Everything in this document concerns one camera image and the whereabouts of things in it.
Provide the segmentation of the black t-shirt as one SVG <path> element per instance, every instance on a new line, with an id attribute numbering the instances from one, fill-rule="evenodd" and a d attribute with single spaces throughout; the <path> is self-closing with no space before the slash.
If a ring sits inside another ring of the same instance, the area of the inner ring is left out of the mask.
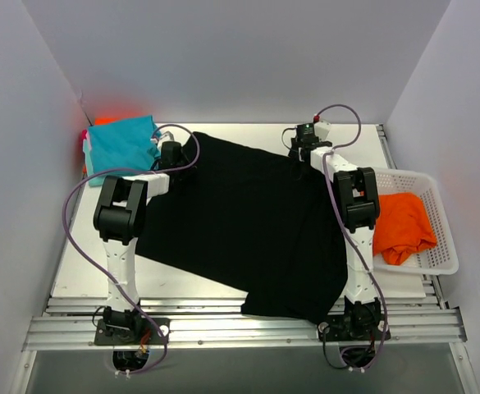
<path id="1" fill-rule="evenodd" d="M 196 166 L 152 198 L 139 256 L 245 292 L 244 314 L 323 322 L 347 281 L 323 175 L 198 132 Z"/>

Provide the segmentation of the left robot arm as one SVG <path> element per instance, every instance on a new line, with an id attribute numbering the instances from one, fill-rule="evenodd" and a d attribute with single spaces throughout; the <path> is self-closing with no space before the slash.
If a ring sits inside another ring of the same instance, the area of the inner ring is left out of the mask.
<path id="1" fill-rule="evenodd" d="M 195 156 L 188 158 L 181 143 L 168 140 L 160 148 L 158 165 L 146 172 L 125 170 L 105 177 L 94 211 L 94 229 L 102 240 L 107 260 L 108 296 L 103 310 L 104 331 L 124 344 L 133 344 L 145 330 L 138 311 L 135 248 L 146 218 L 148 199 L 166 194 L 198 161 L 200 143 L 194 140 Z"/>

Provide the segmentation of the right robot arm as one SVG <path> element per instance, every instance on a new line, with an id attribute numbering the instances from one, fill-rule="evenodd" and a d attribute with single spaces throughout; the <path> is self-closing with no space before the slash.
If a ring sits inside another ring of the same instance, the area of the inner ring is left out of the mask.
<path id="1" fill-rule="evenodd" d="M 344 314 L 340 323 L 325 323 L 320 332 L 338 329 L 358 339 L 379 328 L 382 321 L 382 297 L 373 276 L 373 236 L 380 213 L 377 181 L 372 168 L 348 162 L 335 152 L 331 142 L 322 139 L 329 128 L 319 120 L 286 128 L 284 132 L 295 133 L 286 147 L 290 158 L 309 164 L 327 178 L 345 240 Z"/>

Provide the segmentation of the folded light teal t-shirt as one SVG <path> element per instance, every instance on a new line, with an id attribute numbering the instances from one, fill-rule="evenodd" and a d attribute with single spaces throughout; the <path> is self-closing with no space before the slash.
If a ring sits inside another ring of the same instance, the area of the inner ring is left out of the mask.
<path id="1" fill-rule="evenodd" d="M 87 154 L 85 157 L 85 166 L 87 171 L 87 176 L 92 176 L 98 174 L 102 171 L 112 168 L 110 161 L 103 155 L 99 156 L 98 154 L 92 156 Z M 103 184 L 105 175 L 96 176 L 92 179 L 89 179 L 88 183 L 91 187 L 98 187 Z"/>

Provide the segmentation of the folded orange t-shirt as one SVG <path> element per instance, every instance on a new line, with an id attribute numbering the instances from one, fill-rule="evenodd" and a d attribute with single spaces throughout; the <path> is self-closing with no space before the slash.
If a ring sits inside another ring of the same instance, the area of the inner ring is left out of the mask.
<path id="1" fill-rule="evenodd" d="M 107 124 L 113 123 L 115 121 L 117 121 L 117 119 L 115 119 L 115 118 L 108 118 L 108 117 L 99 118 L 99 119 L 96 119 L 94 121 L 94 125 L 95 126 L 102 126 L 102 125 L 107 125 Z"/>

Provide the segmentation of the folded pink t-shirt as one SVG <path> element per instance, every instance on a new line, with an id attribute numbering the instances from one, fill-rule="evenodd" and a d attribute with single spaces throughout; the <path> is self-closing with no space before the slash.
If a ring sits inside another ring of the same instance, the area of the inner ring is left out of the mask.
<path id="1" fill-rule="evenodd" d="M 89 131 L 87 129 L 83 129 L 80 133 L 80 142 L 83 155 L 85 157 L 89 156 L 91 150 L 91 143 L 89 139 Z"/>

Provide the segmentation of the orange t-shirt in basket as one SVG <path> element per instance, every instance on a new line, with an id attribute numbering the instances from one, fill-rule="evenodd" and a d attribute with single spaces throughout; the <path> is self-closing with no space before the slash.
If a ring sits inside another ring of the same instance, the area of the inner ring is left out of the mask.
<path id="1" fill-rule="evenodd" d="M 412 193 L 380 195 L 380 214 L 373 236 L 373 255 L 400 266 L 411 255 L 437 246 L 423 201 Z"/>

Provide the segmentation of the white plastic basket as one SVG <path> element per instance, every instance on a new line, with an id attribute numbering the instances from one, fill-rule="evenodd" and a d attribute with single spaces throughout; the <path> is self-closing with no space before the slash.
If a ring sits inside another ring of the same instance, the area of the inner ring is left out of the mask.
<path id="1" fill-rule="evenodd" d="M 379 196 L 412 193 L 423 201 L 433 232 L 437 237 L 437 246 L 411 255 L 400 266 L 386 264 L 381 255 L 373 256 L 375 269 L 416 275 L 456 273 L 459 261 L 436 182 L 430 176 L 420 172 L 393 169 L 377 169 L 376 178 Z"/>

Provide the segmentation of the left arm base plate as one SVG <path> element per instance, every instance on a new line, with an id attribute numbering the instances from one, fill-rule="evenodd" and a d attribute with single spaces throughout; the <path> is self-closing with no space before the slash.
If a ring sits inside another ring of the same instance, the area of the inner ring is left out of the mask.
<path id="1" fill-rule="evenodd" d="M 94 344 L 96 346 L 129 346 L 144 344 L 143 338 L 149 335 L 148 345 L 161 345 L 164 340 L 157 334 L 151 323 L 141 318 L 137 328 L 108 326 L 102 319 L 97 321 Z"/>

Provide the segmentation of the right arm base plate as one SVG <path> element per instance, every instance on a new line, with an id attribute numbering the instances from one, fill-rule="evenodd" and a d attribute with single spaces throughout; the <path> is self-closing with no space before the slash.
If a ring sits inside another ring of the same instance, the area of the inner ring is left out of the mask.
<path id="1" fill-rule="evenodd" d="M 383 320 L 379 318 L 354 318 L 349 315 L 327 316 L 317 326 L 320 341 L 380 341 Z"/>

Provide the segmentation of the aluminium rail frame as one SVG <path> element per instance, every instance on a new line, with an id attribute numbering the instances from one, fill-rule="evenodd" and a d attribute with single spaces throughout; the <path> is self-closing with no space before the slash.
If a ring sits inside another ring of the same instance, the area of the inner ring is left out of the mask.
<path id="1" fill-rule="evenodd" d="M 99 298 L 52 298 L 40 317 L 31 320 L 24 350 L 92 350 L 92 314 Z M 315 325 L 291 318 L 241 314 L 231 299 L 144 299 L 144 311 L 171 321 L 172 349 L 315 346 Z M 390 344 L 464 342 L 458 309 L 443 308 L 429 293 L 420 300 L 393 299 L 387 305 Z"/>

